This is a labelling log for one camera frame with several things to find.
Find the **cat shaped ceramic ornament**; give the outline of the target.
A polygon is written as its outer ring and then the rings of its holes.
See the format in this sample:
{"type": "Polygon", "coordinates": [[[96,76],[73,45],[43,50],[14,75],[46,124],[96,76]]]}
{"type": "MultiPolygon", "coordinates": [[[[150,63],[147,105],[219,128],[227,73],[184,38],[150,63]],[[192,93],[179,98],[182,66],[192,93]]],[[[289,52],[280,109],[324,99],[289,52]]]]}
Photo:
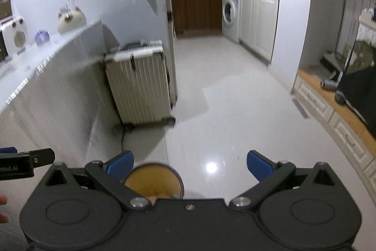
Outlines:
{"type": "Polygon", "coordinates": [[[83,11],[75,6],[73,9],[63,6],[58,13],[59,34],[64,34],[87,24],[87,18],[83,11]]]}

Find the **yellow trash bin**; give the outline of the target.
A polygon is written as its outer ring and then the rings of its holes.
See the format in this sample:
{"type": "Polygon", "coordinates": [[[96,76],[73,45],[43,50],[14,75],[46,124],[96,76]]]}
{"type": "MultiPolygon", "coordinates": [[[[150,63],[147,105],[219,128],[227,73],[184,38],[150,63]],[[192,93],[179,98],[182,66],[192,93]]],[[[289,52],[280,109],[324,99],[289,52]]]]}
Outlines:
{"type": "Polygon", "coordinates": [[[124,184],[143,197],[182,199],[185,192],[178,172],[162,163],[146,163],[135,167],[124,184]]]}

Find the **blue white tissue pack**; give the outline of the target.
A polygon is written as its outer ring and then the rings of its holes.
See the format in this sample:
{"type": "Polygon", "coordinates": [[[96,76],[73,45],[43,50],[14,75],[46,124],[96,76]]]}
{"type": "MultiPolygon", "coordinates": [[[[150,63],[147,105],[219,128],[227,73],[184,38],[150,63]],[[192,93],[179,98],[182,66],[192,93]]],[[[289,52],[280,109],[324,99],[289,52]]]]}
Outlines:
{"type": "Polygon", "coordinates": [[[41,46],[50,41],[50,34],[46,30],[40,30],[35,34],[34,40],[37,46],[41,46]]]}

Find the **white space heater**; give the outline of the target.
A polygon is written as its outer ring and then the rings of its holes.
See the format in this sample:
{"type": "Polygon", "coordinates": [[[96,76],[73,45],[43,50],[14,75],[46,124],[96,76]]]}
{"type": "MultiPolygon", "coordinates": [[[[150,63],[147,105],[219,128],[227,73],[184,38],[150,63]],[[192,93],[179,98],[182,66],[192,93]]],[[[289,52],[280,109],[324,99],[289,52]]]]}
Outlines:
{"type": "Polygon", "coordinates": [[[1,25],[1,34],[8,58],[21,53],[28,45],[27,25],[22,17],[13,18],[1,25]]]}

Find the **white washing machine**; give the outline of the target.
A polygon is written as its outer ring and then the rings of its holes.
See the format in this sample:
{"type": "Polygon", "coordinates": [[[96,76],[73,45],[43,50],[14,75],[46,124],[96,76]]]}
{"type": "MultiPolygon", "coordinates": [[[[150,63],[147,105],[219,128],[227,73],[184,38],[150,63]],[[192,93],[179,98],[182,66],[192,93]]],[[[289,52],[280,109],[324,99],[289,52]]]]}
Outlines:
{"type": "Polygon", "coordinates": [[[222,0],[222,33],[238,43],[240,36],[241,0],[222,0]]]}

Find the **white kitchen cabinets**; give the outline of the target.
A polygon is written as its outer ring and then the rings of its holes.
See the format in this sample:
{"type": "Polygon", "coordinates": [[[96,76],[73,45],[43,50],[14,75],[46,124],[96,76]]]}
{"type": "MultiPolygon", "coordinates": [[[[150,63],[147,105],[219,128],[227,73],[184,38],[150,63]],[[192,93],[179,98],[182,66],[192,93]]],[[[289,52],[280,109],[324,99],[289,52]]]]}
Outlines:
{"type": "Polygon", "coordinates": [[[270,62],[279,0],[241,0],[239,41],[270,62]]]}

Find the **white ribbed suitcase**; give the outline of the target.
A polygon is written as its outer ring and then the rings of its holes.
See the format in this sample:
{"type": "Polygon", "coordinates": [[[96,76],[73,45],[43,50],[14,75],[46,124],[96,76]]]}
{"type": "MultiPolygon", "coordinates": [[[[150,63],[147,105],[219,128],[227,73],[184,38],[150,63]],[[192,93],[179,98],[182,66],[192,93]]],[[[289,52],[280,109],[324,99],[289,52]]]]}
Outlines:
{"type": "Polygon", "coordinates": [[[163,42],[140,41],[112,48],[106,77],[124,125],[174,124],[163,42]]]}

